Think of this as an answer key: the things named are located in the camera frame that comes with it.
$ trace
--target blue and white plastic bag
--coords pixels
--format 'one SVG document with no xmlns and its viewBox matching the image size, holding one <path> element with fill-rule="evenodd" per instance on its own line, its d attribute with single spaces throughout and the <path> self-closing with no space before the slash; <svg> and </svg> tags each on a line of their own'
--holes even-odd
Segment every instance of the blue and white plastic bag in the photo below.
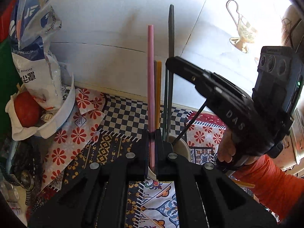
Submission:
<svg viewBox="0 0 304 228">
<path fill-rule="evenodd" d="M 17 0 L 9 27 L 13 61 L 29 93 L 52 113 L 63 104 L 60 67 L 49 51 L 60 28 L 50 0 Z"/>
</svg>

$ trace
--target orange sleeve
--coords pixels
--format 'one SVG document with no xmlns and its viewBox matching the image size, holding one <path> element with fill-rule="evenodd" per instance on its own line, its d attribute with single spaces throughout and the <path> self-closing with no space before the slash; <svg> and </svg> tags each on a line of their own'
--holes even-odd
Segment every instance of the orange sleeve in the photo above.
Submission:
<svg viewBox="0 0 304 228">
<path fill-rule="evenodd" d="M 283 220 L 304 192 L 304 179 L 281 171 L 268 155 L 263 155 L 251 165 L 244 165 L 234 173 L 243 182 L 255 184 L 251 191 L 260 203 Z"/>
</svg>

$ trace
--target red fruit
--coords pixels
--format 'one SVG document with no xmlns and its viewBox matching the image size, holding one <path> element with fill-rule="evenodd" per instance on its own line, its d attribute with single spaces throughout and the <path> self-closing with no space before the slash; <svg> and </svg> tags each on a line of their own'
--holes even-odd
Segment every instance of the red fruit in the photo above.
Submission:
<svg viewBox="0 0 304 228">
<path fill-rule="evenodd" d="M 14 107 L 23 127 L 29 128 L 38 122 L 41 108 L 29 92 L 20 93 L 14 100 Z"/>
</svg>

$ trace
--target green object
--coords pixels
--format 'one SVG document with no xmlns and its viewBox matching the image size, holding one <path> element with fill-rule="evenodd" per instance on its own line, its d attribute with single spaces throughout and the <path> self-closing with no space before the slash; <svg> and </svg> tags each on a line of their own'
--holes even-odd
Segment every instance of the green object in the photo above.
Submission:
<svg viewBox="0 0 304 228">
<path fill-rule="evenodd" d="M 9 39 L 0 43 L 0 141 L 1 138 L 11 130 L 11 120 L 8 113 L 5 112 L 5 106 L 10 100 L 11 95 L 18 92 L 17 84 L 22 84 L 20 76 L 15 68 Z"/>
</svg>

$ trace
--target black and white checkered pattern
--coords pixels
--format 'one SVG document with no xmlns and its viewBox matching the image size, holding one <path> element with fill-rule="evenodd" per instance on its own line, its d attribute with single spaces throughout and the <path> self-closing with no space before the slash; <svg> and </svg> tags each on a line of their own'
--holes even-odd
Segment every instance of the black and white checkered pattern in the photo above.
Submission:
<svg viewBox="0 0 304 228">
<path fill-rule="evenodd" d="M 107 105 L 104 109 L 106 117 L 99 129 L 111 131 L 127 137 L 141 139 L 143 129 L 148 128 L 148 104 L 119 96 L 104 94 Z M 161 106 L 161 126 L 163 122 L 163 106 Z M 172 107 L 171 131 L 178 135 L 184 128 L 184 119 L 189 110 Z"/>
</svg>

